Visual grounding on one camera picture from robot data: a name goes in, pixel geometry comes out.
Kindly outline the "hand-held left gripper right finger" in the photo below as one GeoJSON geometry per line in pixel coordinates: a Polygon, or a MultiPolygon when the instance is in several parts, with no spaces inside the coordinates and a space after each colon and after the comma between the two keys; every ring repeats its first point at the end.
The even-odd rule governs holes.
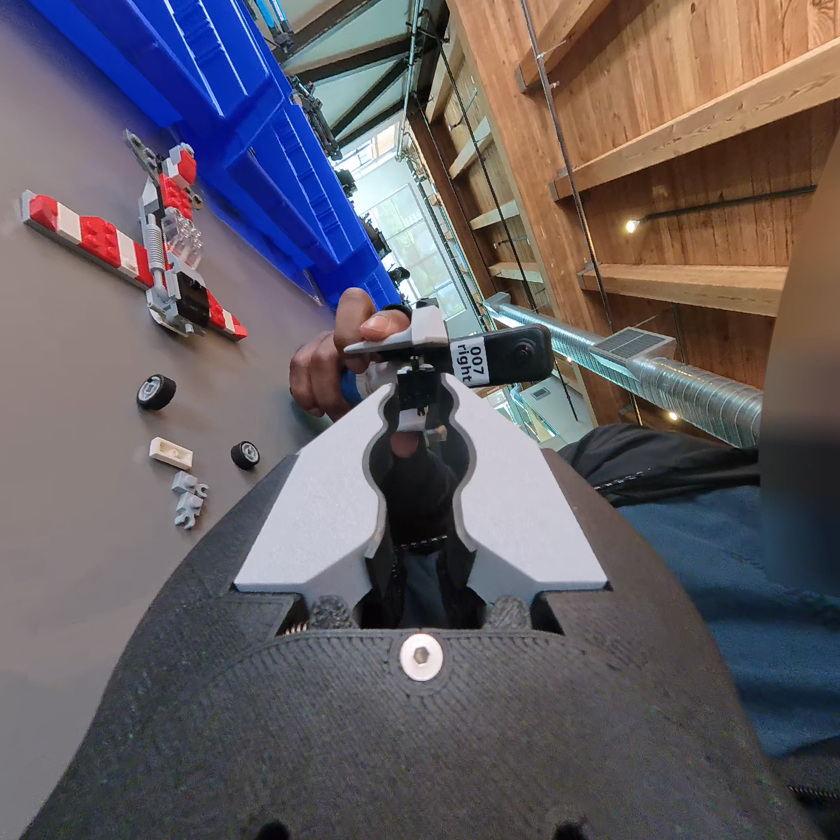
{"type": "Polygon", "coordinates": [[[458,537],[474,561],[468,587],[486,603],[541,592],[600,591],[607,576],[541,448],[451,374],[449,415],[468,452],[455,491],[458,537]]]}

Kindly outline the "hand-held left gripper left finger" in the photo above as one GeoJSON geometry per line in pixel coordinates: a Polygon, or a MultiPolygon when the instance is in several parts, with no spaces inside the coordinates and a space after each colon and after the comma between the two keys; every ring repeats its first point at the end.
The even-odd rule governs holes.
{"type": "Polygon", "coordinates": [[[391,452],[387,384],[299,453],[234,578],[239,592],[301,595],[308,607],[335,596],[354,608],[371,589],[366,560],[385,532],[385,501],[371,453],[391,452]]]}

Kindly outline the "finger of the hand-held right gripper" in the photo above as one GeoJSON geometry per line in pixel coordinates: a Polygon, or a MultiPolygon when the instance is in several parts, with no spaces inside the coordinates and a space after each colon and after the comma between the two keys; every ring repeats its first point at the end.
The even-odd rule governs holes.
{"type": "Polygon", "coordinates": [[[396,432],[423,433],[427,416],[438,402],[440,374],[438,372],[398,372],[396,396],[400,412],[396,432]]]}
{"type": "Polygon", "coordinates": [[[398,372],[411,365],[429,365],[436,372],[452,372],[453,361],[448,331],[442,312],[435,305],[413,310],[407,329],[383,341],[363,341],[349,345],[345,357],[368,357],[371,364],[366,372],[398,372]]]}

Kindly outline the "red white toy brick airplane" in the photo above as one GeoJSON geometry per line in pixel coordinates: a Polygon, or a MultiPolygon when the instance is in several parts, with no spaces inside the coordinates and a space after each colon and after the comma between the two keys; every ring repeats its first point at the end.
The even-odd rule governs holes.
{"type": "Polygon", "coordinates": [[[24,224],[141,289],[152,319],[183,338],[207,329],[232,341],[247,329],[207,288],[198,267],[201,232],[193,212],[203,205],[195,191],[196,158],[188,143],[155,153],[134,133],[123,138],[146,174],[139,199],[141,241],[102,217],[82,216],[55,198],[25,191],[24,224]]]}

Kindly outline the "grey desk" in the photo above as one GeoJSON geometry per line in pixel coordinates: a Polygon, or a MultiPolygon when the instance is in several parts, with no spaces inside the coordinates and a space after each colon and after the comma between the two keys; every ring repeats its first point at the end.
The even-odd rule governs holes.
{"type": "Polygon", "coordinates": [[[144,294],[23,224],[25,190],[138,237],[144,173],[123,141],[159,133],[28,2],[2,2],[2,838],[17,838],[84,737],[124,646],[190,548],[324,423],[291,404],[288,367],[333,317],[208,208],[203,277],[247,328],[180,340],[144,294]],[[163,374],[157,412],[135,401],[163,374]],[[176,467],[208,485],[193,529],[174,524],[176,467]],[[239,469],[248,440],[261,460],[239,469]]]}

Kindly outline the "person's right hand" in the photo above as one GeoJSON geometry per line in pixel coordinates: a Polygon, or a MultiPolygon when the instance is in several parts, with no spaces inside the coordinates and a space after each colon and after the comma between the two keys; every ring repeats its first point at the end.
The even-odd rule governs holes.
{"type": "Polygon", "coordinates": [[[363,373],[372,361],[370,355],[348,356],[346,348],[363,341],[381,342],[408,329],[410,323],[411,312],[404,306],[378,310],[363,289],[346,290],[333,331],[321,332],[290,361],[289,386],[295,404],[314,417],[341,419],[350,411],[342,392],[343,372],[363,373]]]}

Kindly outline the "small grey toy brick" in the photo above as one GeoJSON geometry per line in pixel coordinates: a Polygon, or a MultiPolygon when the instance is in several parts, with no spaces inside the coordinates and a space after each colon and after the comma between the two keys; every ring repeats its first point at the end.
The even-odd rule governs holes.
{"type": "Polygon", "coordinates": [[[193,529],[207,498],[208,485],[180,470],[175,473],[171,489],[177,495],[174,524],[184,530],[193,529]]]}

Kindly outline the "person's black jacket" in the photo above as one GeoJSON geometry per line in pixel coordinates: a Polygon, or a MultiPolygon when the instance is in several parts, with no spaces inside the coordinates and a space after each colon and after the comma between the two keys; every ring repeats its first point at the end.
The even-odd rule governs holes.
{"type": "Polygon", "coordinates": [[[615,508],[760,484],[758,449],[649,427],[599,426],[560,456],[615,508]]]}

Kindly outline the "small beige toy brick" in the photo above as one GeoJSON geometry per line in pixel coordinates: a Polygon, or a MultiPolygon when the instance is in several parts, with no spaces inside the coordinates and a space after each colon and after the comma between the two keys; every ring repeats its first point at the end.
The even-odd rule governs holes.
{"type": "Polygon", "coordinates": [[[193,467],[193,451],[163,437],[154,437],[150,441],[149,456],[156,461],[188,473],[193,467]]]}

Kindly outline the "person's legs in jeans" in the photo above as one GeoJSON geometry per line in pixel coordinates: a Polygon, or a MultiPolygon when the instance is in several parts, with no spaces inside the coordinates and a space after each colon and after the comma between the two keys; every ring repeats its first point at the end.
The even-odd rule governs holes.
{"type": "Polygon", "coordinates": [[[760,489],[719,489],[619,511],[695,604],[785,782],[838,795],[838,599],[768,579],[760,489]]]}

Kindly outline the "silver ventilation duct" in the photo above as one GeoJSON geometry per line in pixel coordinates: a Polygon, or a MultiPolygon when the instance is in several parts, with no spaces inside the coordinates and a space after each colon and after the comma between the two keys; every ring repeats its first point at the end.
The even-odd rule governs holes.
{"type": "Polygon", "coordinates": [[[505,292],[485,300],[484,306],[493,319],[511,328],[542,325],[556,353],[725,443],[758,446],[761,390],[674,360],[674,338],[638,328],[602,337],[515,306],[505,292]]]}

